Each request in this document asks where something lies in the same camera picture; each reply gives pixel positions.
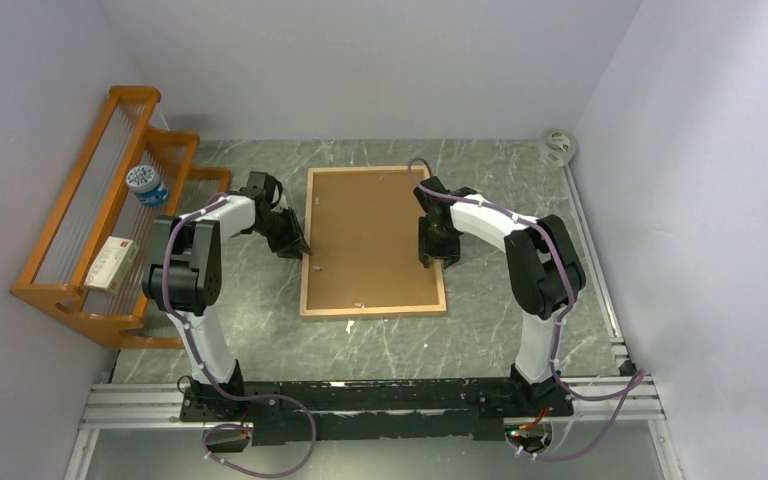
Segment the wooden shelf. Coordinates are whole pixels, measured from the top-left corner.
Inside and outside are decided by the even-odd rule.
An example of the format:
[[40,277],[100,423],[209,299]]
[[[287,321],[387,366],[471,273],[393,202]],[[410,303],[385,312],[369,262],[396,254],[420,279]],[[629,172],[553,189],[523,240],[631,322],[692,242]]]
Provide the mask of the wooden shelf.
[[[16,297],[110,348],[181,348],[180,338],[130,333],[145,324],[149,301],[142,294],[142,260],[157,215],[174,215],[190,179],[217,180],[227,190],[231,172],[192,165],[199,143],[190,132],[149,124],[160,92],[148,86],[115,86],[43,226],[19,279]],[[169,188],[168,200],[145,207],[125,185],[138,164],[152,165]],[[108,236],[133,239],[141,249],[117,295],[83,287]]]

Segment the cork board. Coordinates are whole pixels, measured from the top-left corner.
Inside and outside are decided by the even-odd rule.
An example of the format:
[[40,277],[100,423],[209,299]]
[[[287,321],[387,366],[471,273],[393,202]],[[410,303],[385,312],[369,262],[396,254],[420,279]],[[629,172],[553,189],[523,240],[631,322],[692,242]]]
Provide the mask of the cork board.
[[[427,178],[424,168],[415,175]],[[339,318],[446,311],[443,269],[417,258],[418,219],[406,167],[311,168],[301,316]]]

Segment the wooden frame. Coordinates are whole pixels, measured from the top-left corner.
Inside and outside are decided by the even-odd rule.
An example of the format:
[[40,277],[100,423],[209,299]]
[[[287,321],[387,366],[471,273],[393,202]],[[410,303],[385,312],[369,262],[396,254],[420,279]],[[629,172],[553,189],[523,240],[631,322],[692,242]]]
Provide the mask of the wooden frame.
[[[220,190],[227,190],[231,183],[230,170],[191,165],[199,143],[198,135],[190,132],[168,132],[149,124],[154,108],[159,101],[160,92],[153,87],[114,86],[110,89],[107,102],[104,104],[84,148],[81,150],[78,160],[54,204],[54,208],[43,226],[28,261],[25,263],[18,280],[10,289],[10,293],[16,297],[105,347],[182,348],[180,338],[155,339],[129,332],[129,330],[141,328],[145,324],[145,313],[149,302],[142,292],[136,295],[134,309],[128,314],[96,314],[83,311],[89,295],[89,291],[83,287],[84,278],[86,278],[90,265],[104,241],[113,232],[129,195],[124,181],[128,171],[147,155],[155,162],[165,178],[172,179],[174,184],[169,185],[169,198],[162,210],[162,213],[166,215],[177,213],[184,185],[189,178],[216,180],[219,182]],[[64,218],[76,192],[85,180],[84,175],[87,168],[96,154],[114,113],[117,111],[128,119],[129,123],[133,125],[133,129],[127,140],[124,153],[118,159],[112,181],[88,231],[81,253],[74,266],[65,266],[65,268],[71,269],[70,278],[65,283],[60,284],[36,283],[35,280],[46,258],[48,256],[59,258],[58,256],[61,255],[61,252],[51,250],[52,244],[58,231],[64,227]],[[86,181],[93,182],[97,179],[88,178]],[[142,221],[150,221],[148,215],[138,218],[142,218]],[[140,266],[135,265],[133,268],[138,269]],[[139,281],[136,282],[136,285],[136,288],[139,288]]]
[[[305,239],[311,241],[311,225],[314,205],[314,178],[318,174],[339,174],[339,173],[404,173],[405,167],[346,167],[346,168],[311,168],[308,169],[307,176],[307,194],[305,204]],[[418,173],[423,179],[428,178],[428,170],[425,168],[414,167],[413,171]],[[302,281],[301,281],[301,300],[299,314],[304,319],[324,318],[324,317],[381,317],[386,315],[422,315],[422,314],[440,314],[445,313],[446,291],[443,284],[442,264],[434,260],[432,266],[434,280],[436,283],[437,303],[429,305],[411,305],[411,306],[387,306],[387,307],[349,307],[349,308],[327,308],[327,309],[309,309],[308,292],[310,282],[311,260],[310,256],[305,255],[302,260]]]

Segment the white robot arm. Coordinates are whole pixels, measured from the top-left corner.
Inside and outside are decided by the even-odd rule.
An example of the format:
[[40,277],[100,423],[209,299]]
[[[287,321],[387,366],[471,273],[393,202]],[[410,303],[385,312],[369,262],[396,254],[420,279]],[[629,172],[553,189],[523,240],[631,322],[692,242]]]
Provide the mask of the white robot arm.
[[[234,385],[242,385],[242,374],[212,306],[221,290],[221,244],[241,233],[257,232],[266,237],[270,250],[279,257],[300,259],[302,254],[311,253],[295,212],[286,207],[283,186],[271,175],[251,172],[240,191],[222,195],[189,215],[158,217],[152,228],[143,292],[167,312],[185,340],[194,388],[208,389],[209,374],[233,394]],[[173,233],[175,241],[169,250]],[[167,272],[164,262],[168,262]],[[164,275],[174,312],[163,300]]]
[[[484,197],[478,194],[467,195],[467,198],[484,202]],[[455,230],[474,235],[502,252],[505,251],[506,237],[514,231],[528,228],[500,212],[469,203],[452,205],[451,215]],[[526,218],[535,223],[538,221],[536,217]],[[557,311],[545,320],[522,312],[522,339],[514,365],[530,383],[539,383],[552,376],[546,359],[549,358],[556,317]]]
[[552,349],[554,327],[562,306],[569,304],[570,299],[554,262],[540,259],[540,253],[548,251],[545,241],[517,219],[540,225],[550,233],[561,253],[571,287],[577,293],[584,287],[586,279],[561,219],[554,215],[541,219],[516,213],[512,214],[516,218],[512,218],[498,210],[484,208],[483,205],[489,202],[472,189],[450,192],[436,176],[423,180],[420,185],[444,196],[469,200],[447,201],[419,187],[414,189],[414,195],[426,213],[419,219],[420,261],[429,266],[430,258],[438,258],[444,267],[457,262],[460,259],[459,237],[463,233],[474,235],[505,252],[511,289],[523,309],[522,338],[514,368],[529,384],[540,384],[551,378],[552,366],[547,359]]

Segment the marble floor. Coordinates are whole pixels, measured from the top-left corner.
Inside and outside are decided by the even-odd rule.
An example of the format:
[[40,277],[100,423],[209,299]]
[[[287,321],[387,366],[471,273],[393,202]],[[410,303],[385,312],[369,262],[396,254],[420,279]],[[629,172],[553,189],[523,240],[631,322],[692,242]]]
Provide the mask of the marble floor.
[[[285,185],[290,206],[304,216],[307,169],[404,165],[427,159],[451,189],[469,186],[519,213],[554,213],[567,225],[588,272],[587,287],[564,328],[564,375],[616,375],[605,308],[584,251],[562,170],[537,159],[527,141],[214,141],[203,142],[197,164],[234,173],[232,188],[250,170]],[[196,185],[185,209],[195,209],[215,185]],[[276,258],[258,235],[231,239],[222,253],[217,308],[225,336],[248,380],[441,378],[508,375],[520,342],[522,311],[510,291],[505,255],[475,238],[461,240],[461,261],[444,273],[447,314],[357,321],[301,321],[301,262]],[[175,330],[153,315],[147,330]],[[174,382],[189,373],[183,350],[125,350],[114,383]]]

